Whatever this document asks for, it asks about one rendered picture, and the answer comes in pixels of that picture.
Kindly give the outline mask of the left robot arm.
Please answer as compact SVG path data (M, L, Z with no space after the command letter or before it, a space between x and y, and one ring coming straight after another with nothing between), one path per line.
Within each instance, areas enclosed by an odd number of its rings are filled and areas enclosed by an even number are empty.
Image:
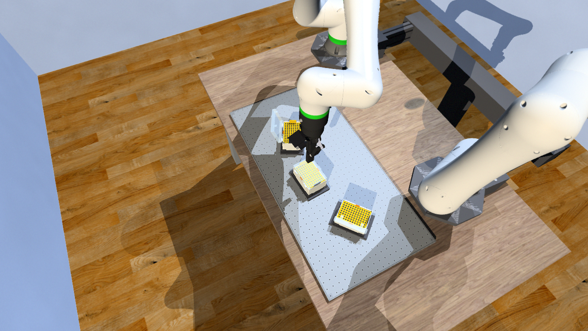
M479 139L460 141L421 181L425 209L444 215L494 179L576 138L588 118L588 48L561 55Z

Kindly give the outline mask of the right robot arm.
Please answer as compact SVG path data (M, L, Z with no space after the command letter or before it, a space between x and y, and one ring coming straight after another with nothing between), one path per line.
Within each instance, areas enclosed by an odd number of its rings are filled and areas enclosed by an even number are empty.
M346 70L312 67L297 82L300 120L323 128L331 107L366 109L383 92L379 56L380 0L295 0L293 17L303 27L329 28L325 50L346 57Z

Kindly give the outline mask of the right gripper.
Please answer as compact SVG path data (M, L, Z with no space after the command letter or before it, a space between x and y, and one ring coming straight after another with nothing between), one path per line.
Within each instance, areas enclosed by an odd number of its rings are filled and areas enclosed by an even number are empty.
M321 144L321 135L325 127L318 130L310 130L300 124L300 129L309 138L306 140L306 162L310 163L314 160L314 156L321 152L321 149L325 148L324 144Z

